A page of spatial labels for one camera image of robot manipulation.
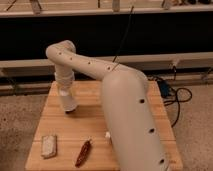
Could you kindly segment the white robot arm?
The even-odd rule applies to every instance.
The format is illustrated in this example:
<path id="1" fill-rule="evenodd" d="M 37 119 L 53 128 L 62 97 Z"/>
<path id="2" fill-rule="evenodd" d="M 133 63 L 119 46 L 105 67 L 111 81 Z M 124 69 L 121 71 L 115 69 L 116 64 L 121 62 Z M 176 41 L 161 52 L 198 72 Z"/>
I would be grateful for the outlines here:
<path id="1" fill-rule="evenodd" d="M 65 112 L 77 108 L 70 92 L 74 73 L 101 82 L 101 104 L 120 171 L 171 171 L 147 99 L 148 79 L 134 68 L 78 55 L 75 45 L 62 41 L 48 46 Z"/>

